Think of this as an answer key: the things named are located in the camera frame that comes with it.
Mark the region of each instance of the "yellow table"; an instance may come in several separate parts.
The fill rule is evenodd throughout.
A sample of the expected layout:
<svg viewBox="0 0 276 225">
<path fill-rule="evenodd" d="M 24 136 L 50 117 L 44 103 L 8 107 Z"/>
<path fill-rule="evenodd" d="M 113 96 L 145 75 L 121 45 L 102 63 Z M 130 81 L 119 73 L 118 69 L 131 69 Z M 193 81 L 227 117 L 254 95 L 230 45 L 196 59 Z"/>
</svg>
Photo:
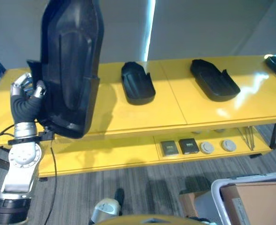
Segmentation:
<svg viewBox="0 0 276 225">
<path fill-rule="evenodd" d="M 206 58 L 228 73 L 241 92 L 226 102 L 207 98 L 193 78 L 192 59 L 160 60 L 141 63 L 151 73 L 156 96 L 146 105 L 130 105 L 120 81 L 123 63 L 101 64 L 100 87 L 92 126 L 80 140 L 56 135 L 53 142 L 58 174 L 70 174 L 137 165 L 154 165 L 208 158 L 265 153 L 270 148 L 254 129 L 255 148 L 251 151 L 237 127 L 276 123 L 276 75 L 263 63 L 262 56 Z M 13 123 L 9 108 L 9 86 L 28 69 L 12 69 L 0 82 L 0 131 Z M 226 128 L 223 133 L 209 131 Z M 200 135 L 191 131 L 203 130 Z M 175 157 L 163 157 L 162 140 L 196 139 L 209 141 L 215 151 Z M 0 138 L 5 144 L 8 137 Z M 221 141 L 231 139 L 238 149 L 226 152 Z M 40 176 L 54 174 L 49 143 L 43 143 L 45 155 Z"/>
</svg>

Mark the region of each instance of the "robotic arm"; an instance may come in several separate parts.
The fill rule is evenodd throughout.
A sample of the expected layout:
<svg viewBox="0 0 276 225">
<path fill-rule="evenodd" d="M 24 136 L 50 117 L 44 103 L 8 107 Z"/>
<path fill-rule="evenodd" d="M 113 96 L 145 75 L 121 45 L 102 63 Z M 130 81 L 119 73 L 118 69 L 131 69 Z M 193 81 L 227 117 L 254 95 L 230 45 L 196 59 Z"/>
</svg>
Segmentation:
<svg viewBox="0 0 276 225">
<path fill-rule="evenodd" d="M 31 74 L 25 73 L 11 84 L 15 138 L 11 141 L 8 156 L 10 168 L 0 193 L 0 224 L 26 221 L 42 156 L 34 120 L 40 111 L 46 88 L 42 81 L 38 81 L 36 90 L 28 97 L 26 87 L 31 81 Z"/>
</svg>

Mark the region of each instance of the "gray carpet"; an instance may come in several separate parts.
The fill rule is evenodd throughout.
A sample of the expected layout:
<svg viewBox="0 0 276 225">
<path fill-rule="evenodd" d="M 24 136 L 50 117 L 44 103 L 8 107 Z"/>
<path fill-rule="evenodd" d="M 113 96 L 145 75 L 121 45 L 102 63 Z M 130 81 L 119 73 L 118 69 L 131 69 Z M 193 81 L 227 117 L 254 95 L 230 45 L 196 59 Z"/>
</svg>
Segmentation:
<svg viewBox="0 0 276 225">
<path fill-rule="evenodd" d="M 272 125 L 258 126 L 269 143 Z M 94 205 L 124 188 L 124 214 L 182 216 L 179 192 L 209 189 L 215 179 L 276 172 L 276 150 L 258 158 L 231 157 L 199 162 L 137 167 L 58 177 L 50 225 L 86 225 Z M 0 187 L 5 172 L 0 169 Z M 43 224 L 50 207 L 54 178 L 39 182 L 31 204 L 29 224 Z"/>
</svg>

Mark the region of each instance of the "table leg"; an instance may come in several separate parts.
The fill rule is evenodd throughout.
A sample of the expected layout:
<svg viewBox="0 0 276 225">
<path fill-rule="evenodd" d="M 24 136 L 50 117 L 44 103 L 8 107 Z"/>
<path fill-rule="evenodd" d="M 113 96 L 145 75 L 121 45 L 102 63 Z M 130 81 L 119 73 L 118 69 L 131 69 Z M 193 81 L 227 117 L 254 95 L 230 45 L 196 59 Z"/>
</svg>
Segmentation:
<svg viewBox="0 0 276 225">
<path fill-rule="evenodd" d="M 273 150 L 276 149 L 276 123 L 274 125 L 273 134 L 272 134 L 271 139 L 270 139 L 269 147 Z"/>
</svg>

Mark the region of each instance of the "gray round disc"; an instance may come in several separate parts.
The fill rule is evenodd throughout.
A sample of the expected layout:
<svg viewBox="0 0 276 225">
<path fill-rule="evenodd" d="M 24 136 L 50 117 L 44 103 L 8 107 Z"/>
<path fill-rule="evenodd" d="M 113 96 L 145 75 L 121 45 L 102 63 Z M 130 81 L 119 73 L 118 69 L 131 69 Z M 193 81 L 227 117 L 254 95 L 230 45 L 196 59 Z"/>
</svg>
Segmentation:
<svg viewBox="0 0 276 225">
<path fill-rule="evenodd" d="M 200 144 L 200 150 L 205 154 L 211 154 L 214 151 L 214 146 L 209 142 L 202 142 Z"/>
<path fill-rule="evenodd" d="M 235 151 L 236 150 L 236 144 L 229 139 L 222 141 L 222 147 L 226 151 Z"/>
</svg>

